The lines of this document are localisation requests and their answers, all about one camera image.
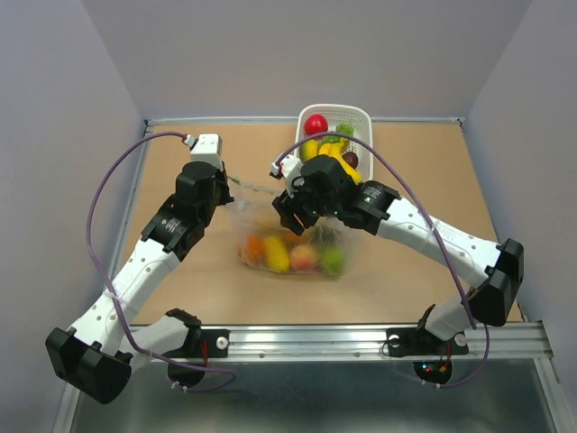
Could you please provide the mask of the orange fruit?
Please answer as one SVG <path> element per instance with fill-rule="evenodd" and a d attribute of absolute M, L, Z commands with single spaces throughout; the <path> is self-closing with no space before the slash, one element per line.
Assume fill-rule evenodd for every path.
<path fill-rule="evenodd" d="M 265 255 L 265 244 L 258 235 L 248 235 L 245 243 L 246 257 L 249 264 L 260 266 Z"/>

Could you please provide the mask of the transparent printed plastic bag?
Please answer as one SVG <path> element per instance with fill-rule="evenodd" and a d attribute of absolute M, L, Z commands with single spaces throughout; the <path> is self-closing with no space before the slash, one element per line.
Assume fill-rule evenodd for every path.
<path fill-rule="evenodd" d="M 272 206 L 272 200 L 280 194 L 278 189 L 270 189 L 260 185 L 244 182 L 230 175 L 228 184 L 234 202 L 228 206 L 231 224 L 236 235 L 236 251 L 240 261 L 253 269 L 267 272 L 270 270 L 265 263 L 265 255 L 260 266 L 249 264 L 245 252 L 245 243 L 248 235 L 258 235 L 263 241 L 267 236 L 278 237 L 288 249 L 288 254 L 299 244 L 310 244 L 318 255 L 319 261 L 323 250 L 329 246 L 336 246 L 342 250 L 345 262 L 340 275 L 329 275 L 318 267 L 313 272 L 295 272 L 291 266 L 287 272 L 274 272 L 281 275 L 311 275 L 326 278 L 336 278 L 343 275 L 350 267 L 357 247 L 360 244 L 360 234 L 335 219 L 321 217 L 314 226 L 296 235 L 283 227 L 279 222 L 279 215 Z"/>

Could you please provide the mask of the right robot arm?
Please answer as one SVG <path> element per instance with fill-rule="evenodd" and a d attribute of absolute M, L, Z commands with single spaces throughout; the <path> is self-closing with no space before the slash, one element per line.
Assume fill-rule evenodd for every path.
<path fill-rule="evenodd" d="M 506 324 L 524 279 L 520 242 L 507 239 L 498 244 L 464 233 L 427 216 L 378 181 L 355 182 L 326 155 L 307 162 L 288 155 L 272 163 L 270 175 L 285 183 L 272 205 L 281 225 L 294 234 L 302 235 L 320 217 L 334 217 L 349 228 L 403 244 L 468 284 L 457 297 L 430 306 L 415 329 L 394 337 L 391 355 L 432 355 L 468 327 Z"/>

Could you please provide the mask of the green pear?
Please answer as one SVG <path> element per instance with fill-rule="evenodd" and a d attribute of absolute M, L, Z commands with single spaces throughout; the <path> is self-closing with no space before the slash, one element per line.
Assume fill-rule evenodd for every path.
<path fill-rule="evenodd" d="M 329 246 L 323 250 L 320 256 L 320 267 L 329 275 L 340 275 L 343 272 L 345 258 L 341 249 Z"/>

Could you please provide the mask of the pink peach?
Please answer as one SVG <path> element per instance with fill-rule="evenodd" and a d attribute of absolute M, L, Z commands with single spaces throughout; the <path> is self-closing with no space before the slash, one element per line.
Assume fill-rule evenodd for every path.
<path fill-rule="evenodd" d="M 291 250 L 289 261 L 295 272 L 313 272 L 318 267 L 319 255 L 310 244 L 299 244 Z"/>

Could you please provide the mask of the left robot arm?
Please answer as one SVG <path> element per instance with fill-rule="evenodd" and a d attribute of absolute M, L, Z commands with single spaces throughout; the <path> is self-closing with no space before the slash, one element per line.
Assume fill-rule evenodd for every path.
<path fill-rule="evenodd" d="M 207 370 L 208 345 L 201 322 L 182 309 L 132 333 L 129 325 L 162 280 L 204 236 L 215 209 L 232 202 L 221 162 L 192 161 L 177 176 L 175 191 L 142 230 L 133 252 L 103 294 L 68 329 L 54 328 L 45 345 L 55 374 L 101 404 L 123 391 L 133 372 L 152 358 L 197 355 L 191 383 Z"/>

